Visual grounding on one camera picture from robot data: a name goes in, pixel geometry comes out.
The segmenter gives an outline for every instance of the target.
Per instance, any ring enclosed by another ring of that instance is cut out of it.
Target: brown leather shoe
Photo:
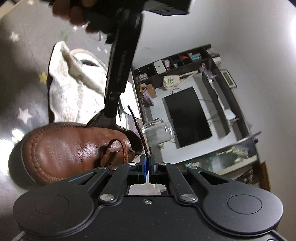
[[[83,124],[72,122],[52,123],[33,130],[22,146],[25,169],[39,185],[99,166],[114,168],[134,157],[135,151],[122,132],[84,128]]]

